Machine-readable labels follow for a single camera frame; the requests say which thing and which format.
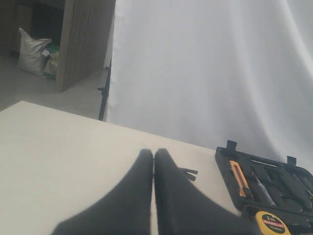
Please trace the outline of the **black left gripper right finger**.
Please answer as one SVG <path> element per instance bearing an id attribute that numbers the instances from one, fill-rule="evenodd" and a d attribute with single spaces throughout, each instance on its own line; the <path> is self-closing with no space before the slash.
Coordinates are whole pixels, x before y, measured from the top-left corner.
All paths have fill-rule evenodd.
<path id="1" fill-rule="evenodd" d="M 253 223 L 201 193 L 177 167 L 167 149 L 155 154 L 155 197 L 160 235 L 257 235 Z"/>

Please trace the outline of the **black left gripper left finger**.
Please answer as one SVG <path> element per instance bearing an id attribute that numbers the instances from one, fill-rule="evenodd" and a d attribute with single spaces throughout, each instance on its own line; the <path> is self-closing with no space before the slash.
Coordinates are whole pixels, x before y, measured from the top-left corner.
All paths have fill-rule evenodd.
<path id="1" fill-rule="evenodd" d="M 148 235 L 153 155 L 142 149 L 123 179 L 98 202 L 61 222 L 55 235 Z"/>

